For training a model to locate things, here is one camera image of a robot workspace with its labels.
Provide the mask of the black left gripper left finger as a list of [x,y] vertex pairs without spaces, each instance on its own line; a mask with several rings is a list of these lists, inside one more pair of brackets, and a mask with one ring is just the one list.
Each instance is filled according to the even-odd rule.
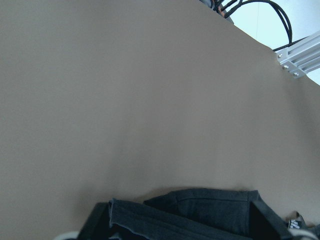
[[98,202],[81,228],[78,240],[107,240],[110,236],[109,203]]

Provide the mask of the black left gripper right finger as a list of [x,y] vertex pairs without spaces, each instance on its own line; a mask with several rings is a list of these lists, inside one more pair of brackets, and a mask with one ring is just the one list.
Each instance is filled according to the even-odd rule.
[[262,201],[252,201],[249,208],[249,236],[253,240],[292,240],[280,217]]

